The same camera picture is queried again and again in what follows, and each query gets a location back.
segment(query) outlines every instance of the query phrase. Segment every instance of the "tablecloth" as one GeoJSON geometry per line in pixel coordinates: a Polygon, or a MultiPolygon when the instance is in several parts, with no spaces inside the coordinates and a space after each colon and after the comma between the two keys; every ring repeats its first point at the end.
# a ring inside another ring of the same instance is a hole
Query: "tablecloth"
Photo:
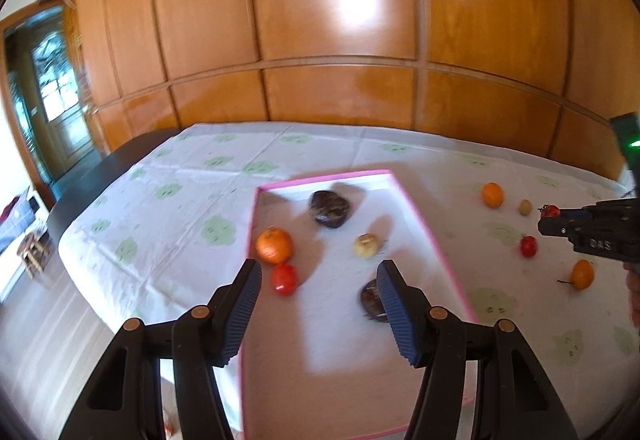
{"type": "MultiPolygon", "coordinates": [[[[411,131],[289,123],[195,125],[113,182],[62,236],[60,256],[112,330],[132,315],[175,319],[234,278],[246,254],[255,189],[279,180],[391,169],[414,199],[465,288],[478,320],[513,319],[541,360],[581,437],[601,426],[640,380],[638,333],[625,272],[537,232],[537,212],[623,194],[616,182],[513,150],[411,131]],[[497,182],[500,209],[480,189],[497,182]],[[532,259],[518,252],[536,236],[532,259]],[[584,292],[557,282],[581,258],[584,292]]],[[[170,366],[163,376],[172,377],[170,366]]],[[[238,364],[217,370],[225,410],[241,429],[238,364]]]]}

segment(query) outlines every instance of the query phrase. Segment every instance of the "red tomato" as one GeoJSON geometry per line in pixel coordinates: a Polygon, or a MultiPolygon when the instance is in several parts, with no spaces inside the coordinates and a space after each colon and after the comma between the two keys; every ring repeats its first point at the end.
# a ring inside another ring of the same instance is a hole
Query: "red tomato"
{"type": "Polygon", "coordinates": [[[560,216],[560,209],[555,205],[545,205],[542,207],[542,217],[558,217],[560,216]]]}
{"type": "Polygon", "coordinates": [[[520,240],[520,253],[524,257],[534,257],[538,251],[538,242],[532,235],[526,235],[520,240]]]}
{"type": "Polygon", "coordinates": [[[280,263],[271,271],[271,286],[280,295],[291,295],[298,288],[296,267],[280,263]]]}

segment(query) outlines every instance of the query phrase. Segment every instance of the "wooden wall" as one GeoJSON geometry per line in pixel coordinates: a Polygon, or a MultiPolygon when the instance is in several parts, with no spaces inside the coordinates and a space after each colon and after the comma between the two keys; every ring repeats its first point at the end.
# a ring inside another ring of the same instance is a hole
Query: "wooden wall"
{"type": "Polygon", "coordinates": [[[197,122],[415,129],[616,178],[631,0],[77,0],[106,145],[197,122]]]}

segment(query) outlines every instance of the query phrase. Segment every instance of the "wooden stool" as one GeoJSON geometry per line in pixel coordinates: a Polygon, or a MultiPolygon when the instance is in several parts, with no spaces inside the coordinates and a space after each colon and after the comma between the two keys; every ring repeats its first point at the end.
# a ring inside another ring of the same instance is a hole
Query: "wooden stool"
{"type": "Polygon", "coordinates": [[[27,271],[29,278],[33,279],[32,268],[35,267],[38,272],[42,272],[43,267],[41,261],[49,254],[49,251],[36,239],[35,234],[30,232],[24,236],[20,245],[18,245],[16,254],[22,260],[22,264],[24,265],[24,269],[27,271]]]}

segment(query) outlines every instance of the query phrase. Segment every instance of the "pink-edged tray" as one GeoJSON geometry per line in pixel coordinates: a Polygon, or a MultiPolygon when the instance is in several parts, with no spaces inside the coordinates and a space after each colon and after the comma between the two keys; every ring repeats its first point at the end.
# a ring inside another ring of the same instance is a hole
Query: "pink-edged tray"
{"type": "MultiPolygon", "coordinates": [[[[398,353],[386,323],[364,317],[360,289],[383,259],[396,262],[409,285],[431,304],[474,320],[465,293],[407,192],[388,170],[359,171],[263,185],[256,193],[248,257],[268,226],[286,229],[290,263],[301,285],[289,297],[262,291],[241,352],[242,422],[246,440],[373,439],[407,428],[423,370],[398,353]],[[351,202],[340,229],[320,227],[308,199],[330,189],[351,202]],[[385,242],[361,259],[353,241],[372,232],[385,242]]],[[[474,399],[475,367],[467,364],[464,404],[474,399]]]]}

